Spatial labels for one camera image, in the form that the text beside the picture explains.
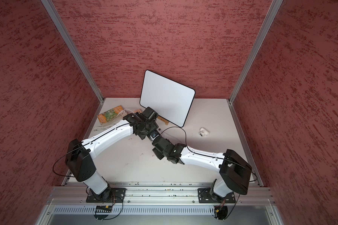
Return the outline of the small white phone holder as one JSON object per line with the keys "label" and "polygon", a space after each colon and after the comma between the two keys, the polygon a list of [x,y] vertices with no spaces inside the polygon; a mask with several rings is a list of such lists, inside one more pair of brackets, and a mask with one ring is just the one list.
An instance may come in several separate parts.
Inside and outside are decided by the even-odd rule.
{"label": "small white phone holder", "polygon": [[208,136],[209,134],[210,134],[210,132],[209,132],[207,129],[205,129],[205,128],[200,128],[199,135],[200,135],[201,137]]}

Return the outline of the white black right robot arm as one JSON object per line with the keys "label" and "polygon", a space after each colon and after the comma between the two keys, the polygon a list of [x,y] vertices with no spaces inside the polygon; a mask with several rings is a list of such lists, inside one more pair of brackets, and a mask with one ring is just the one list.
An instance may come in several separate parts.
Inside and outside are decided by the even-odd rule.
{"label": "white black right robot arm", "polygon": [[247,195],[252,167],[234,150],[205,152],[185,144],[174,145],[162,136],[153,139],[152,145],[160,160],[166,158],[173,164],[194,165],[219,173],[221,178],[213,181],[209,191],[214,201],[221,202],[232,192]]}

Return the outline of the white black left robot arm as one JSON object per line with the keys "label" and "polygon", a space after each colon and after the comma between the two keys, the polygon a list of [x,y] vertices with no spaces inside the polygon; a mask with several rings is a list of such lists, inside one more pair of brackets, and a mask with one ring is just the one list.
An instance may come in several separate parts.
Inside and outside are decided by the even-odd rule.
{"label": "white black left robot arm", "polygon": [[151,133],[156,133],[157,117],[157,112],[150,107],[142,113],[127,114],[118,123],[96,136],[82,141],[71,141],[67,153],[62,158],[73,177],[84,183],[97,201],[110,202],[114,197],[112,188],[99,174],[94,159],[123,138],[135,134],[143,140]]}

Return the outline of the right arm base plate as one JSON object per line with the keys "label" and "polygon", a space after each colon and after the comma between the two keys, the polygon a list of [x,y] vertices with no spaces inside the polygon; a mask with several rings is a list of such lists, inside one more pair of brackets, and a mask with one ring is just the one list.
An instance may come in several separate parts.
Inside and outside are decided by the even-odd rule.
{"label": "right arm base plate", "polygon": [[215,194],[211,188],[198,188],[199,203],[235,203],[234,193],[231,192],[226,197]]}

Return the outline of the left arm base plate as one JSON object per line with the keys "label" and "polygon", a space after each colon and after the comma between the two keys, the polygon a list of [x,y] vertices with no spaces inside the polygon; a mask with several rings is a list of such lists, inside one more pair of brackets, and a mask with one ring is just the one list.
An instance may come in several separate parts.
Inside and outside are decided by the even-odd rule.
{"label": "left arm base plate", "polygon": [[87,203],[122,203],[125,194],[125,188],[111,188],[108,187],[101,194],[94,193],[90,188],[87,188]]}

